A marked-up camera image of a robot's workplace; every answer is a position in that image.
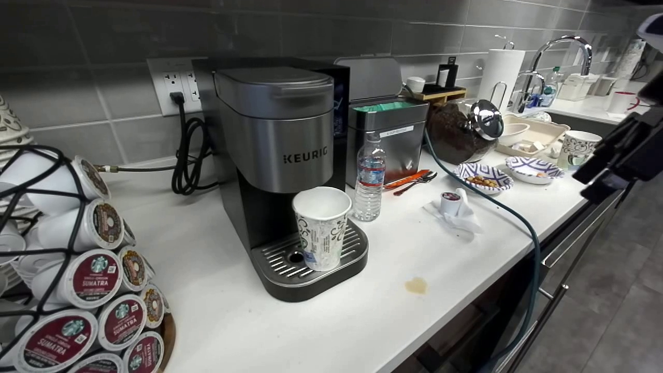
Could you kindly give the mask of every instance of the plate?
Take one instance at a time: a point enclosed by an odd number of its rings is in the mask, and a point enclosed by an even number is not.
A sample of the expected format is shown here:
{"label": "plate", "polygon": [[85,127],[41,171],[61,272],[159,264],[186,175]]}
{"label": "plate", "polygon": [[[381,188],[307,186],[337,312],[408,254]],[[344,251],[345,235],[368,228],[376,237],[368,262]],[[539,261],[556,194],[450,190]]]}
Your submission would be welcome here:
{"label": "plate", "polygon": [[508,158],[506,167],[513,177],[528,185],[551,185],[561,175],[561,169],[540,158]]}
{"label": "plate", "polygon": [[459,164],[455,175],[485,194],[500,194],[512,186],[512,177],[486,164]]}

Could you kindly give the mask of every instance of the coffee maker drip tray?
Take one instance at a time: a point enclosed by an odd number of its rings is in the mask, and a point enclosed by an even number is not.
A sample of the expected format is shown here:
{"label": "coffee maker drip tray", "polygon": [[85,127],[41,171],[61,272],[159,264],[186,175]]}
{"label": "coffee maker drip tray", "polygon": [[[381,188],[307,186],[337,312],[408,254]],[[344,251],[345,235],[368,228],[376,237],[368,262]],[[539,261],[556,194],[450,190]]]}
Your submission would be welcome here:
{"label": "coffee maker drip tray", "polygon": [[313,272],[304,264],[299,233],[249,253],[267,291],[279,301],[299,302],[356,276],[366,264],[368,237],[347,222],[341,258],[334,272]]}

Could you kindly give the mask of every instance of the keurig coffee maker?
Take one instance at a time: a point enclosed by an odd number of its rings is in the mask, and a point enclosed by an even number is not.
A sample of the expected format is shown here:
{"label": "keurig coffee maker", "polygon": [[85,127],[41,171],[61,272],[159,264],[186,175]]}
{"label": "keurig coffee maker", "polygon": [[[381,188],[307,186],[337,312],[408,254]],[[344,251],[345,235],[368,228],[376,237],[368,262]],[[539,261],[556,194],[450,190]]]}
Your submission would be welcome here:
{"label": "keurig coffee maker", "polygon": [[292,196],[334,174],[334,78],[292,65],[234,65],[196,78],[215,149],[237,177],[223,206],[269,294],[304,301],[359,274],[366,235],[347,224],[341,262],[313,272],[300,254]]}

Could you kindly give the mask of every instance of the electrical outlet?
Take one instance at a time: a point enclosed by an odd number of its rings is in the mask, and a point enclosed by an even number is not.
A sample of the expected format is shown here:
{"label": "electrical outlet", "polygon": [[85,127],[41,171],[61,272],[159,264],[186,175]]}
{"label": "electrical outlet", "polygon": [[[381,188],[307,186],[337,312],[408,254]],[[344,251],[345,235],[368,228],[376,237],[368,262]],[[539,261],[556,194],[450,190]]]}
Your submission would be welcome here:
{"label": "electrical outlet", "polygon": [[184,111],[202,109],[198,85],[188,57],[158,57],[147,59],[147,65],[164,116],[178,114],[178,105],[169,98],[174,90],[184,95]]}

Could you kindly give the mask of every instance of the kitchen counter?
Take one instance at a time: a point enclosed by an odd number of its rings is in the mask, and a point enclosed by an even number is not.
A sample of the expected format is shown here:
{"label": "kitchen counter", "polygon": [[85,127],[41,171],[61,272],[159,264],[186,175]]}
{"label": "kitchen counter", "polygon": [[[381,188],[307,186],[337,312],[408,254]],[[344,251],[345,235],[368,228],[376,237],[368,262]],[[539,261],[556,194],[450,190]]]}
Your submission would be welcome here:
{"label": "kitchen counter", "polygon": [[[488,153],[486,164],[503,164]],[[422,167],[437,169],[422,154]],[[365,272],[304,302],[271,297],[221,206],[220,192],[169,192],[169,171],[107,177],[113,202],[154,262],[178,340],[171,373],[392,371],[531,251],[503,210],[470,196],[483,233],[450,233],[424,206],[450,190],[447,175],[401,196],[385,194],[368,235]],[[500,200],[539,233],[584,200],[569,171],[551,186],[516,181]],[[424,283],[411,291],[408,282]]]}

